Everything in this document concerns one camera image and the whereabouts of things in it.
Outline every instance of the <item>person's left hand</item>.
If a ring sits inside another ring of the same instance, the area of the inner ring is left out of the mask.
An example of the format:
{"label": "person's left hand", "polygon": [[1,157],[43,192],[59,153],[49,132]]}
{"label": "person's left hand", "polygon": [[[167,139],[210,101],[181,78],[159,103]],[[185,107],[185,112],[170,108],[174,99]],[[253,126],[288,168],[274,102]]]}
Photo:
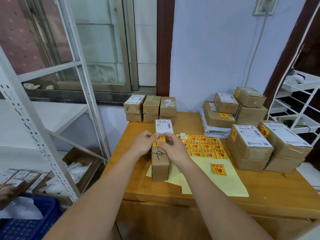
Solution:
{"label": "person's left hand", "polygon": [[145,130],[139,134],[129,149],[130,153],[139,157],[145,155],[151,148],[153,142],[159,137],[159,133],[151,134],[149,131]]}

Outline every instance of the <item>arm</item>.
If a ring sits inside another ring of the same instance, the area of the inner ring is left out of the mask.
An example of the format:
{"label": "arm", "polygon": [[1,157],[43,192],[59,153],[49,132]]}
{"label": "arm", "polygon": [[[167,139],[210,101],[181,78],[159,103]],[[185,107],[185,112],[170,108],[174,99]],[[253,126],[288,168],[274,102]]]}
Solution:
{"label": "arm", "polygon": [[266,231],[223,193],[188,156],[180,139],[165,133],[169,144],[158,141],[185,176],[213,239],[271,240]]}
{"label": "arm", "polygon": [[138,159],[159,136],[142,132],[121,159],[75,202],[54,224],[44,240],[106,239]]}

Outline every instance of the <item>white shipping label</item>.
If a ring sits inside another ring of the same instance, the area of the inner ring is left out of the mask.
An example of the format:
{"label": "white shipping label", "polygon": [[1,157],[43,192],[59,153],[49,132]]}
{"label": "white shipping label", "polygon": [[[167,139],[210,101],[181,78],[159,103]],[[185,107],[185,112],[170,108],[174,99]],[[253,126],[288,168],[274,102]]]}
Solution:
{"label": "white shipping label", "polygon": [[20,170],[16,175],[14,175],[13,179],[24,179],[29,173],[30,171]]}
{"label": "white shipping label", "polygon": [[22,182],[23,182],[23,180],[19,180],[19,179],[12,178],[12,179],[10,179],[10,180],[7,182],[7,184],[10,184],[10,187],[17,187],[17,186],[19,186]]}
{"label": "white shipping label", "polygon": [[165,132],[174,133],[172,129],[171,120],[156,120],[155,121],[155,131],[156,133],[163,134]]}
{"label": "white shipping label", "polygon": [[28,184],[31,183],[35,177],[38,176],[38,173],[34,173],[34,172],[31,172],[29,173],[23,180],[26,181]]}
{"label": "white shipping label", "polygon": [[239,135],[248,146],[252,147],[272,147],[266,138],[253,125],[235,125]]}
{"label": "white shipping label", "polygon": [[218,95],[223,103],[238,104],[234,96],[230,93],[218,92]]}
{"label": "white shipping label", "polygon": [[40,175],[37,180],[26,190],[27,193],[32,193],[32,191],[44,180],[44,178],[48,175],[47,172]]}
{"label": "white shipping label", "polygon": [[209,103],[209,106],[210,106],[212,111],[218,111],[217,106],[216,106],[215,103]]}
{"label": "white shipping label", "polygon": [[293,146],[305,146],[311,147],[309,143],[307,143],[304,139],[299,137],[296,133],[292,132],[288,127],[284,124],[278,123],[263,123],[266,127],[273,131],[282,141],[286,144],[290,144]]}
{"label": "white shipping label", "polygon": [[143,100],[145,95],[131,95],[131,97],[125,102],[125,104],[139,104]]}
{"label": "white shipping label", "polygon": [[0,176],[0,184],[4,184],[8,181],[18,170],[16,169],[8,169]]}

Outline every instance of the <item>white wire rack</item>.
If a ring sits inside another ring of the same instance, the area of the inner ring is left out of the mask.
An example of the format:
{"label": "white wire rack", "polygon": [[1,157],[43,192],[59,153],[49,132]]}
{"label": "white wire rack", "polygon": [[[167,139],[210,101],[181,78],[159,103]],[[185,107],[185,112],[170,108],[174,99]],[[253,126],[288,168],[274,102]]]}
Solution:
{"label": "white wire rack", "polygon": [[[42,159],[50,165],[52,172],[64,185],[64,188],[68,192],[71,201],[75,202],[78,197],[80,197],[80,192],[71,178],[70,173],[63,163],[62,158],[56,150],[50,136],[59,138],[66,143],[85,151],[86,153],[102,159],[105,162],[110,159],[111,154],[107,144],[107,138],[102,127],[102,122],[70,5],[68,0],[56,1],[74,61],[22,75],[16,75],[5,53],[3,52],[2,48],[0,48],[0,91],[10,104],[10,107],[15,111],[15,116],[19,118],[19,123],[23,125],[31,141],[33,141],[36,148],[40,151]],[[73,67],[75,67],[77,70],[78,77],[86,98],[88,113],[92,120],[103,157],[81,147],[76,143],[73,143],[72,141],[60,136],[56,132],[48,130],[44,126],[33,103],[30,101],[22,86],[22,82]]]}
{"label": "white wire rack", "polygon": [[[312,144],[311,144],[312,146],[314,146],[314,145],[316,144],[316,142],[317,142],[317,141],[319,140],[319,138],[320,138],[320,134],[317,133],[318,128],[320,128],[320,124],[319,124],[318,122],[314,121],[313,119],[311,119],[310,117],[306,116],[306,115],[304,114],[304,112],[305,112],[305,110],[309,107],[309,108],[313,109],[314,111],[320,113],[320,111],[319,111],[318,109],[316,109],[316,108],[314,108],[314,107],[312,107],[312,106],[309,105],[310,102],[311,102],[311,100],[313,99],[314,95],[317,93],[318,89],[320,88],[320,86],[317,85],[316,87],[314,87],[313,92],[310,93],[310,92],[307,92],[307,91],[305,91],[305,90],[302,90],[302,89],[298,88],[298,85],[299,85],[299,84],[297,84],[297,85],[290,85],[290,87],[291,87],[290,91],[291,91],[291,90],[293,90],[293,91],[300,91],[300,92],[303,92],[303,93],[309,95],[309,98],[307,99],[307,101],[304,103],[304,102],[298,100],[297,98],[295,98],[295,97],[293,97],[293,96],[288,96],[288,97],[290,97],[290,98],[292,98],[292,99],[294,99],[294,100],[296,100],[296,101],[304,104],[300,112],[295,111],[294,109],[291,108],[291,106],[289,106],[288,104],[284,103],[284,102],[281,101],[279,98],[274,99],[273,104],[274,104],[274,102],[276,101],[277,103],[281,104],[283,107],[285,107],[286,109],[289,109],[291,112],[294,113],[294,114],[289,114],[288,112],[285,112],[289,117],[295,117],[294,123],[293,123],[293,124],[291,125],[291,127],[290,127],[290,129],[291,129],[293,132],[295,132],[295,133],[297,133],[297,134],[298,134],[298,133],[314,133],[314,134],[316,135],[314,141],[313,141]],[[279,118],[279,117],[273,117],[273,116],[270,115],[270,113],[268,113],[268,119],[269,119],[269,118],[271,118],[271,119],[274,120],[274,121],[278,121],[278,118]],[[297,126],[297,123],[298,123],[299,121],[301,121],[301,120],[307,121],[306,126],[304,126],[304,127],[302,127],[302,128],[301,128],[301,127],[297,128],[297,127],[296,127],[296,126]]]}

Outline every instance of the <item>white cable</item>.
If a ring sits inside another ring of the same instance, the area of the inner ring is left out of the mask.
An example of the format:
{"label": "white cable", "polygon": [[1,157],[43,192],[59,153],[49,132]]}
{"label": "white cable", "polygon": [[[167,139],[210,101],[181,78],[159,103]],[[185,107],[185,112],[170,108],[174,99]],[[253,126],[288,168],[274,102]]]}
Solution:
{"label": "white cable", "polygon": [[263,35],[263,31],[264,31],[264,28],[265,28],[265,26],[266,26],[267,17],[268,17],[267,15],[264,16],[264,20],[263,20],[263,24],[262,24],[260,36],[259,36],[259,39],[258,39],[256,48],[255,48],[255,50],[254,50],[253,56],[252,56],[252,58],[251,58],[251,62],[250,62],[250,65],[249,65],[249,70],[248,70],[248,75],[247,75],[247,80],[245,81],[244,87],[247,87],[247,84],[248,84],[248,80],[249,80],[249,76],[250,76],[250,72],[251,72],[251,67],[252,67],[252,64],[253,64],[253,62],[254,62],[254,58],[255,58],[255,56],[256,56],[256,54],[257,54],[258,48],[259,48],[259,44],[260,44],[260,41],[261,41],[261,38],[262,38],[262,35]]}

